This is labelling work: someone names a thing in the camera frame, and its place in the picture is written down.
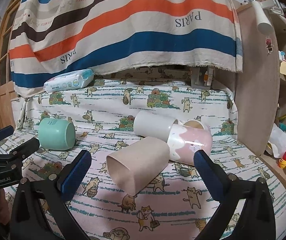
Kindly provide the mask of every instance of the green cup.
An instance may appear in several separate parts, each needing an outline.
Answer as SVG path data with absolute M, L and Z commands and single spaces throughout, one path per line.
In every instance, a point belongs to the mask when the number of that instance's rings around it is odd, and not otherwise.
M 38 138 L 45 149 L 71 149 L 75 144 L 74 125 L 64 119 L 44 118 L 39 125 Z

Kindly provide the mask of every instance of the patterned fabric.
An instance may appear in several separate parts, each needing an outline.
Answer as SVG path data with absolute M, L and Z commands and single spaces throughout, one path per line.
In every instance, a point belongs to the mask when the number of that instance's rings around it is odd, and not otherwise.
M 50 78 L 155 65 L 242 71 L 232 0 L 22 0 L 10 42 L 16 91 L 31 96 Z
M 286 190 L 264 163 L 235 139 L 237 109 L 232 97 L 223 90 L 193 90 L 185 85 L 185 79 L 185 71 L 132 69 L 113 78 L 98 77 L 85 89 L 43 93 L 27 102 L 22 99 L 18 123 L 21 128 L 0 143 L 0 151 L 8 152 L 37 136 L 43 118 L 70 120 L 76 129 L 76 146 L 67 152 L 41 147 L 24 163 L 23 176 L 30 180 L 46 179 L 49 173 L 59 173 L 71 163 L 81 149 L 87 149 L 92 154 L 92 166 L 67 204 L 89 236 L 100 240 L 194 239 L 219 203 L 211 198 L 193 166 L 170 162 L 136 196 L 128 196 L 109 177 L 106 156 L 140 140 L 133 133 L 133 120 L 141 109 L 183 122 L 201 120 L 211 128 L 214 142 L 210 158 L 215 163 L 226 173 L 245 180 L 256 180 L 259 176 L 267 180 L 276 236 L 282 239 L 286 235 Z M 15 187 L 7 188 L 6 192 L 12 204 Z M 244 201 L 240 201 L 223 237 L 233 231 L 243 205 Z M 54 232 L 61 236 L 46 203 L 43 208 Z

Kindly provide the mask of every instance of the wooden door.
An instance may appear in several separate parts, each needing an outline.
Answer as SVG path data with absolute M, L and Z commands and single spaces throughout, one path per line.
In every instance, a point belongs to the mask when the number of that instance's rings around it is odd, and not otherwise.
M 6 9 L 0 26 L 0 128 L 15 127 L 11 99 L 16 98 L 11 78 L 9 45 L 16 12 L 21 0 L 12 0 Z

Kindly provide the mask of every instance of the human hand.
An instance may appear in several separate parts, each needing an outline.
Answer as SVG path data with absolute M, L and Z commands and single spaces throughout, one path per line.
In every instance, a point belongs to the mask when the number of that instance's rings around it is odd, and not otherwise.
M 6 225 L 10 221 L 9 206 L 5 198 L 5 191 L 0 189 L 0 223 Z

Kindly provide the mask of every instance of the blue gripper pad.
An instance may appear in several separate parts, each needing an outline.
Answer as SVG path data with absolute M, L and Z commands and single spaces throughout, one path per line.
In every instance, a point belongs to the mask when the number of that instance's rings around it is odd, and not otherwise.
M 0 141 L 11 136 L 14 133 L 13 126 L 9 125 L 0 130 Z
M 63 202 L 74 197 L 91 164 L 91 154 L 86 150 L 81 150 L 72 163 L 65 165 L 62 169 L 57 181 L 57 188 L 61 191 Z
M 229 184 L 227 174 L 203 150 L 195 152 L 193 161 L 213 200 L 222 201 Z

